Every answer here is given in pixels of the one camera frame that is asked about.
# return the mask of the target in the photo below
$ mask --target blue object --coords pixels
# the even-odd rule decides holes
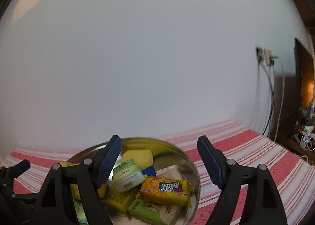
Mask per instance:
[[[224,164],[226,158],[223,153],[215,149],[206,136],[198,138],[197,149],[212,183],[222,189],[225,184],[224,177],[226,173],[226,165]]]
[[[156,176],[157,175],[157,172],[155,171],[153,166],[149,166],[148,168],[142,170],[142,173],[144,175],[146,174],[148,176]]]
[[[111,170],[120,154],[121,147],[121,138],[114,135],[103,150],[102,155],[104,155],[104,159],[98,167],[98,177],[96,180],[98,188],[107,182]]]

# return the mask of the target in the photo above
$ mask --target electrical outlet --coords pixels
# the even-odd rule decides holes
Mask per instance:
[[[263,48],[256,47],[256,54],[257,54],[258,62],[263,62],[265,59],[263,51],[264,51]]]
[[[263,54],[264,54],[264,57],[265,57],[266,65],[267,66],[271,66],[271,58],[272,58],[271,50],[268,49],[268,48],[264,48]]]

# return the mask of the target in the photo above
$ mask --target food wrapper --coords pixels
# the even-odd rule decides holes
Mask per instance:
[[[74,208],[75,208],[76,213],[77,213],[78,221],[80,223],[88,224],[88,220],[86,219],[82,203],[75,201],[75,200],[73,202],[74,202]]]
[[[169,206],[135,199],[128,207],[134,217],[153,225],[173,225],[178,216],[180,206]]]
[[[147,176],[136,198],[146,202],[191,208],[189,193],[188,181]]]
[[[170,165],[166,168],[157,171],[157,177],[167,178],[172,180],[183,180],[183,176],[179,171],[178,165]]]
[[[133,159],[130,159],[114,168],[111,186],[117,192],[125,192],[138,186],[144,181],[145,177],[136,162]]]
[[[134,201],[139,188],[133,188],[127,192],[119,193],[111,186],[108,186],[103,203],[114,207],[125,213],[128,206]]]
[[[68,167],[68,166],[74,166],[74,165],[79,165],[79,164],[72,164],[69,162],[62,162],[60,163],[62,167]],[[71,192],[72,192],[72,197],[73,199],[80,201],[81,197],[80,197],[80,193],[79,193],[79,188],[77,184],[70,184],[71,187]],[[107,183],[103,184],[98,190],[98,194],[100,195],[100,198],[104,198],[105,196],[105,192],[106,192],[106,188],[107,188]]]

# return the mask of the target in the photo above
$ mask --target stainless steel bowl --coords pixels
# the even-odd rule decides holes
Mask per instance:
[[[68,162],[80,163],[86,158],[92,158],[95,152],[104,148],[106,144],[107,143],[102,143],[88,148],[70,158]],[[122,151],[114,167],[120,164],[123,153],[129,149],[150,149],[153,154],[153,166],[155,170],[160,170],[170,165],[179,166],[179,171],[183,178],[189,181],[191,189],[193,189],[190,196],[192,208],[183,207],[175,225],[188,224],[193,219],[200,197],[200,178],[193,161],[183,151],[170,143],[152,138],[125,138],[122,139]],[[129,215],[123,215],[120,211],[111,207],[106,206],[105,208],[108,210],[108,214],[114,225],[127,224],[126,222],[128,222],[128,225],[141,223],[147,224],[146,222],[132,218]]]

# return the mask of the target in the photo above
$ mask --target yellow sponge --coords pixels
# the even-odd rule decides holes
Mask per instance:
[[[130,149],[127,150],[121,159],[121,163],[129,159],[134,159],[138,167],[144,170],[153,164],[152,152],[149,149]]]

